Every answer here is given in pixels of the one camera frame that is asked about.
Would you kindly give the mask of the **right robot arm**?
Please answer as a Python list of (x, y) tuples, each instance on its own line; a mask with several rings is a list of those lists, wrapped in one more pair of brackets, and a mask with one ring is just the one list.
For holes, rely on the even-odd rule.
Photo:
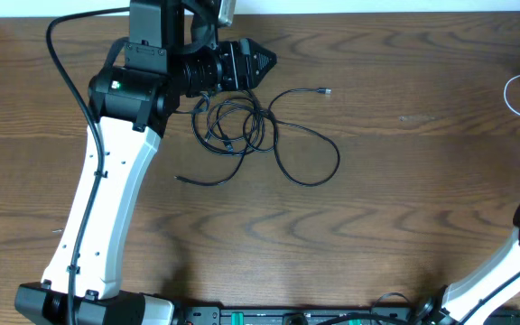
[(443, 288), (414, 315), (413, 324), (483, 324), (520, 293), (520, 204), (508, 240), (480, 267)]

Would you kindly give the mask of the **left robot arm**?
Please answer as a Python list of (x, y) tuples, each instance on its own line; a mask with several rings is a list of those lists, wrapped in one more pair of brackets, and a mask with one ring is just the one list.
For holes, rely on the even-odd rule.
[(138, 192), (181, 97), (249, 90), (276, 56), (245, 38), (223, 42), (235, 2), (133, 1), (129, 34), (113, 42), (78, 103), (85, 162), (58, 248), (14, 306), (36, 324), (171, 324), (174, 304), (122, 290), (125, 239)]

